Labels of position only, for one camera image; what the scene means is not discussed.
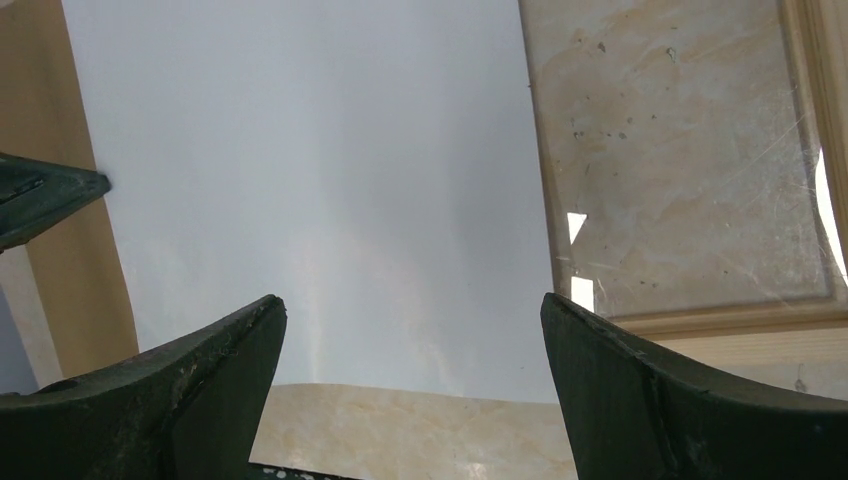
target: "marble tile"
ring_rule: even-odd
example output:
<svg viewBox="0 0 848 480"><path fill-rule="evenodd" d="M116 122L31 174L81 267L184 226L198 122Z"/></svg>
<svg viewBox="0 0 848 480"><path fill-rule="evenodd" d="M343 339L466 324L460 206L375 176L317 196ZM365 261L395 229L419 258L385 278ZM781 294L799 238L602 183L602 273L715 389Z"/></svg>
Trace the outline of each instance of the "marble tile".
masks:
<svg viewBox="0 0 848 480"><path fill-rule="evenodd" d="M275 386L251 460L363 480L576 480L563 425L559 405Z"/></svg>
<svg viewBox="0 0 848 480"><path fill-rule="evenodd" d="M778 2L522 7L560 293L590 279L606 316L833 293Z"/></svg>

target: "pointed black edge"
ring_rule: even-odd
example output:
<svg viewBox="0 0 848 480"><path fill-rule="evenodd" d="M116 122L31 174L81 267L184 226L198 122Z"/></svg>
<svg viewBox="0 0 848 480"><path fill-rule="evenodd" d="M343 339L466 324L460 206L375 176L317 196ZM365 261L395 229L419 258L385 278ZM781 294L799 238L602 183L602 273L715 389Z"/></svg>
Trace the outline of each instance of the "pointed black edge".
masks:
<svg viewBox="0 0 848 480"><path fill-rule="evenodd" d="M95 171L0 152L0 174L4 169L12 168L41 176L43 184L37 191L25 193L27 198L15 201L26 202L29 207L26 213L7 213L20 215L19 219L11 218L19 225L0 232L0 252L27 243L112 188L109 179ZM0 212L3 209L4 206L0 205ZM20 210L20 207L15 206L15 210Z"/></svg>
<svg viewBox="0 0 848 480"><path fill-rule="evenodd" d="M192 412L192 404L204 397L206 382L215 383L219 372L233 378L228 364L256 365L251 359L265 363L262 382L267 385L259 385L264 391L255 395L264 405L285 327L283 301L268 295L118 364L57 382L32 395L0 396L4 475L159 478L163 472L173 473L173 465L166 464L178 457L169 453L171 433L181 417ZM258 424L255 405L250 408L248 413ZM255 432L255 425L249 427ZM243 446L245 440L252 445L252 437L236 439L236 443ZM243 474L248 459L241 460Z"/></svg>

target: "marble wall tile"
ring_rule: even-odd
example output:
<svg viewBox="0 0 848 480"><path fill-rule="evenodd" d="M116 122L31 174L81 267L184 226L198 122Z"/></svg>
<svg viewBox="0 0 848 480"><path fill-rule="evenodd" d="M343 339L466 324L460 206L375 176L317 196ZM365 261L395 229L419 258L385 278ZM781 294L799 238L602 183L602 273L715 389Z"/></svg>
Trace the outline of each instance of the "marble wall tile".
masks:
<svg viewBox="0 0 848 480"><path fill-rule="evenodd" d="M606 316L832 293L778 2L522 7L560 293L590 279Z"/></svg>

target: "white paper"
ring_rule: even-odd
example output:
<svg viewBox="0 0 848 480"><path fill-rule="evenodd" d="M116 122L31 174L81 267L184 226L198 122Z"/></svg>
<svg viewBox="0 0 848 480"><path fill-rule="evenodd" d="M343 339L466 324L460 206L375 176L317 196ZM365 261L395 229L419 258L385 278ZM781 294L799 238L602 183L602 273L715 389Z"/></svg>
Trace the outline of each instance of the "white paper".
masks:
<svg viewBox="0 0 848 480"><path fill-rule="evenodd" d="M274 293L275 383L556 401L514 0L64 7L142 349Z"/></svg>

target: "white surface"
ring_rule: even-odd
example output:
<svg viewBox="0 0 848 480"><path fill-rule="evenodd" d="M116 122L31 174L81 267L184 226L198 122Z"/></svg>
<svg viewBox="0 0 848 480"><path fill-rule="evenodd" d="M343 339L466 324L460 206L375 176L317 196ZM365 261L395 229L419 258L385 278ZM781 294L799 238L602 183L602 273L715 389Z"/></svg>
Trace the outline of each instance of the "white surface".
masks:
<svg viewBox="0 0 848 480"><path fill-rule="evenodd" d="M143 349L275 293L276 383L556 401L514 0L64 6Z"/></svg>

